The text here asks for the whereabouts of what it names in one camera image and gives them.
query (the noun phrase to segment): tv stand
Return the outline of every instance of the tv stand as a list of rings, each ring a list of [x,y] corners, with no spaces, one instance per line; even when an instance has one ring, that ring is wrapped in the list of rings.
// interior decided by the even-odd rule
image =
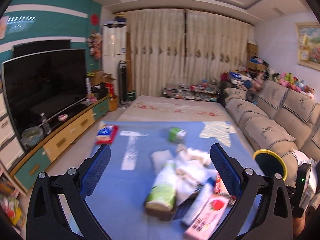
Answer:
[[[109,96],[106,96],[89,106],[79,103],[66,109],[65,113],[61,113],[69,115],[64,122],[59,121],[58,117],[50,120],[52,133],[30,152],[21,155],[14,163],[13,168],[9,169],[10,175],[25,192],[33,187],[41,171],[45,171],[70,144],[109,111],[108,99]],[[56,129],[53,124],[55,120],[58,121]]]

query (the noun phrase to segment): teal wall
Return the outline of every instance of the teal wall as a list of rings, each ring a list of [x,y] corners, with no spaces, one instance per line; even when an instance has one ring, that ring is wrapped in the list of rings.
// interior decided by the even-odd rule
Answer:
[[[0,62],[11,58],[11,50],[7,50],[6,43],[37,37],[52,37],[52,36],[67,36],[88,38],[95,29],[99,32],[99,25],[93,26],[90,23],[92,14],[97,14],[100,17],[101,5],[90,0],[13,0],[10,5],[27,5],[23,11],[7,12],[4,16],[9,17],[31,17],[34,20],[24,29],[18,32],[13,32],[13,25],[7,25],[7,30],[4,39],[0,40]],[[49,5],[60,8],[75,10],[88,17],[80,17],[70,15],[64,12],[54,11],[39,11],[35,10],[35,5]],[[87,70],[99,69],[99,61],[89,54],[89,48],[86,42],[72,42],[71,48],[86,49],[87,51]]]

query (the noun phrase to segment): white arrow pattern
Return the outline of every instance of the white arrow pattern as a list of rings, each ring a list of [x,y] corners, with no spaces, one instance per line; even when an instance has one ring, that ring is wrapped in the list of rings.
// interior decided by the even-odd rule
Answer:
[[[236,133],[235,128],[226,122],[203,122],[204,128],[202,129],[200,138],[215,137],[220,143],[225,146],[231,146],[230,133]]]
[[[121,131],[119,135],[129,137],[127,150],[124,154],[122,164],[121,164],[121,170],[133,171],[136,168],[136,163],[138,158],[138,151],[136,149],[137,139],[138,137],[147,136],[148,134],[141,134],[135,131]]]

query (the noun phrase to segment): white star pattern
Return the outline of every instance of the white star pattern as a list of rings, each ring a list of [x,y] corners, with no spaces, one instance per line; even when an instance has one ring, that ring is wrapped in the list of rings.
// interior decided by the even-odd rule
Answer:
[[[200,138],[215,137],[220,143],[225,146],[231,146],[230,133],[236,133],[235,128],[226,122],[203,122],[204,128],[202,129]]]

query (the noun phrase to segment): pink box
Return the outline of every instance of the pink box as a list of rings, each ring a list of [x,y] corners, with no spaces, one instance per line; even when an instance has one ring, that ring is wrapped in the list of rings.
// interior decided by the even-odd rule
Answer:
[[[213,194],[193,224],[185,231],[184,237],[190,240],[208,240],[228,203],[228,198]]]

